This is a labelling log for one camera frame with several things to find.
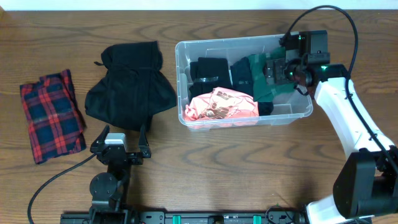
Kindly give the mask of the large black garment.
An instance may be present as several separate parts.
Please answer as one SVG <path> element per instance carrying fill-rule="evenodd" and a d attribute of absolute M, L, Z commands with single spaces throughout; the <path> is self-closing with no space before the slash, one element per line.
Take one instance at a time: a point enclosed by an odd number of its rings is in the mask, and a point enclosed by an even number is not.
<path fill-rule="evenodd" d="M 85 113 L 113 126 L 139 131 L 150 128 L 155 114 L 177 105 L 177 95 L 162 74 L 159 44 L 116 44 L 101 53 L 106 75 L 85 98 Z"/>

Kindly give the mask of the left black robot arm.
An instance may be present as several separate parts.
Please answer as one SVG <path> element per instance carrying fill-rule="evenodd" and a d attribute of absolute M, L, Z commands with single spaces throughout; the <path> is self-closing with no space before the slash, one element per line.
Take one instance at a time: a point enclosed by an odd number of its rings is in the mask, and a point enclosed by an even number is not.
<path fill-rule="evenodd" d="M 143 164 L 151 157 L 146 138 L 146 126 L 140 128 L 138 152 L 127 152 L 126 136 L 110 133 L 105 126 L 90 146 L 90 152 L 107 171 L 96 175 L 90 182 L 92 195 L 90 223 L 139 223 L 139 213 L 127 204 L 131 167 Z"/>

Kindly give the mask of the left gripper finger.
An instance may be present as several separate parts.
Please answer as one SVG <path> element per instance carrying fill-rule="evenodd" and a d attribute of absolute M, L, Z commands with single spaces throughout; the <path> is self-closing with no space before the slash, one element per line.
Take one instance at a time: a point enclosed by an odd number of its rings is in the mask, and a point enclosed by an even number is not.
<path fill-rule="evenodd" d="M 141 152 L 148 152 L 149 151 L 149 144 L 146 138 L 146 127 L 143 124 L 140 128 L 140 136 L 139 136 L 139 149 Z"/>
<path fill-rule="evenodd" d="M 110 130 L 110 127 L 107 124 L 104 127 L 104 129 L 102 130 L 102 132 L 100 133 L 100 135 L 96 138 L 97 145 L 102 145 L 105 143 L 105 139 L 106 139 L 107 135 L 109 134 L 109 130 Z"/>

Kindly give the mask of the dark green cloth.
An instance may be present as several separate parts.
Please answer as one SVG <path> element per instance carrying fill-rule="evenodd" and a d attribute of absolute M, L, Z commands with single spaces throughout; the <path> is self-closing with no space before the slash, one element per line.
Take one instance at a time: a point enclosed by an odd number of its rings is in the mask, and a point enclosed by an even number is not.
<path fill-rule="evenodd" d="M 247 56 L 252 76 L 254 101 L 259 103 L 273 102 L 276 96 L 294 91 L 293 83 L 276 85 L 267 82 L 267 61 L 281 59 L 284 56 L 284 47 L 276 48 L 270 53 Z"/>

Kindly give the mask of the black cloth with band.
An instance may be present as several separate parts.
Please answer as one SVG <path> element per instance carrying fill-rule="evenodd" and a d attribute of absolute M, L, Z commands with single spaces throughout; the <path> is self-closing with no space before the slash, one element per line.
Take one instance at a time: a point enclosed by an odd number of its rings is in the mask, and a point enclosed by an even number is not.
<path fill-rule="evenodd" d="M 193 97 L 210 93 L 216 87 L 232 89 L 228 61 L 225 58 L 200 57 L 190 63 L 193 85 L 189 88 Z"/>

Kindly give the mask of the dark navy cloth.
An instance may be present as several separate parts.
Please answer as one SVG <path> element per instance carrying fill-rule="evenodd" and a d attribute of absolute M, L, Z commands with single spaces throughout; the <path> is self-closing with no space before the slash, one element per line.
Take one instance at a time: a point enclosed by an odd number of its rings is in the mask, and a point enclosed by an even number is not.
<path fill-rule="evenodd" d="M 254 96 L 249 59 L 244 57 L 238 60 L 230 66 L 230 71 L 233 90 Z M 258 103 L 258 107 L 260 116 L 270 115 L 274 109 L 274 105 L 271 102 Z"/>

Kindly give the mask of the pink printed shirt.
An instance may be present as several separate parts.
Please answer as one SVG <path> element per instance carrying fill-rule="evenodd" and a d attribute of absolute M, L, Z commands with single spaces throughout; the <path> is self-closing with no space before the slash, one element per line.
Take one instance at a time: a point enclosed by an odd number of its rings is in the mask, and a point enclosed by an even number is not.
<path fill-rule="evenodd" d="M 236 90 L 216 87 L 210 93 L 193 97 L 185 106 L 185 121 L 258 117 L 258 102 Z"/>

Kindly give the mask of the red blue plaid cloth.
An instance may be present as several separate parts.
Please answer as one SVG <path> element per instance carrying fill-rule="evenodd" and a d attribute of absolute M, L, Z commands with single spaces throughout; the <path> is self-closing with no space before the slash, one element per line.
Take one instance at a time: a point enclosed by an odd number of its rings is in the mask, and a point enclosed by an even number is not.
<path fill-rule="evenodd" d="M 85 122 L 69 69 L 21 85 L 20 94 L 36 164 L 86 149 Z"/>

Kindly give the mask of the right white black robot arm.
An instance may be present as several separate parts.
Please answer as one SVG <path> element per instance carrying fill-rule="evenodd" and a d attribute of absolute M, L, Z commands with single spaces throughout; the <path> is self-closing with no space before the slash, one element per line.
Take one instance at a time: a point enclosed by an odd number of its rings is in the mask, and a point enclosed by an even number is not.
<path fill-rule="evenodd" d="M 397 147 L 377 127 L 356 94 L 349 72 L 327 57 L 286 60 L 267 54 L 263 68 L 276 84 L 291 82 L 314 96 L 333 125 L 346 162 L 333 193 L 311 202 L 296 223 L 354 223 L 397 213 Z"/>

